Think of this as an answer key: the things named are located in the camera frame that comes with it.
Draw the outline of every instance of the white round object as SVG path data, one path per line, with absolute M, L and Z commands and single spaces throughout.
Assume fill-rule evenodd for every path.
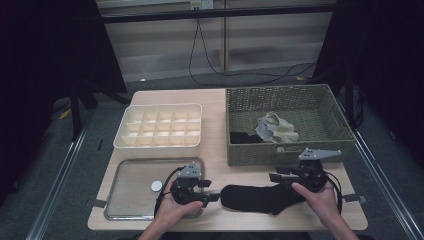
M 162 189 L 162 182 L 161 181 L 154 181 L 152 183 L 152 191 L 153 192 L 159 192 Z

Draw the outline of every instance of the wooden table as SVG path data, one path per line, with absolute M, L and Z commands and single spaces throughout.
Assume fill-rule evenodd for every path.
M 202 105 L 201 154 L 205 164 L 205 178 L 212 181 L 206 192 L 220 192 L 229 184 L 272 186 L 268 173 L 270 166 L 229 167 L 226 153 L 225 89 L 140 91 L 134 94 L 132 105 L 199 103 Z M 124 157 L 114 150 L 100 186 L 97 199 L 106 200 L 114 174 Z M 340 181 L 343 194 L 354 189 L 342 163 L 325 163 L 324 169 Z M 343 202 L 343 218 L 353 230 L 367 228 L 368 222 L 358 201 Z M 150 221 L 107 220 L 103 208 L 93 207 L 88 220 L 92 230 L 144 230 Z M 235 212 L 223 209 L 220 202 L 209 203 L 197 219 L 183 219 L 171 231 L 317 231 L 325 228 L 318 217 L 304 203 L 291 206 L 279 215 Z

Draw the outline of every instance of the hand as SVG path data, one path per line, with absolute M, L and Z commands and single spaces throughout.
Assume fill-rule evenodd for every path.
M 309 207 L 312 208 L 321 222 L 332 218 L 334 215 L 339 215 L 334 187 L 330 182 L 327 181 L 323 189 L 318 193 L 313 193 L 298 183 L 293 183 L 292 187 L 297 193 L 306 198 Z
M 309 207 L 319 217 L 321 223 L 330 230 L 334 239 L 358 240 L 337 208 L 334 187 L 327 181 L 324 188 L 313 193 L 299 183 L 292 183 L 293 189 L 306 198 Z
M 180 205 L 175 202 L 171 191 L 173 181 L 169 181 L 166 185 L 159 210 L 156 213 L 155 219 L 146 228 L 139 240 L 156 240 L 159 239 L 168 229 L 173 227 L 185 214 L 195 212 L 202 208 L 203 203 L 200 201 L 191 202 L 186 205 Z

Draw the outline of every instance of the silver tray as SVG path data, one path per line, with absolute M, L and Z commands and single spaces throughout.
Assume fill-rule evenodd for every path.
M 178 167 L 194 163 L 204 176 L 204 164 L 200 158 L 131 159 L 122 161 L 115 174 L 104 215 L 108 220 L 153 220 L 156 199 L 160 191 L 152 190 L 152 183 L 166 178 Z M 188 214 L 196 218 L 202 214 Z

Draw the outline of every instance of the white cloth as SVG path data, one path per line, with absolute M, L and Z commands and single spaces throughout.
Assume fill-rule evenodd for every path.
M 289 143 L 299 140 L 299 134 L 294 131 L 294 125 L 269 112 L 258 119 L 256 133 L 264 141 L 275 143 Z

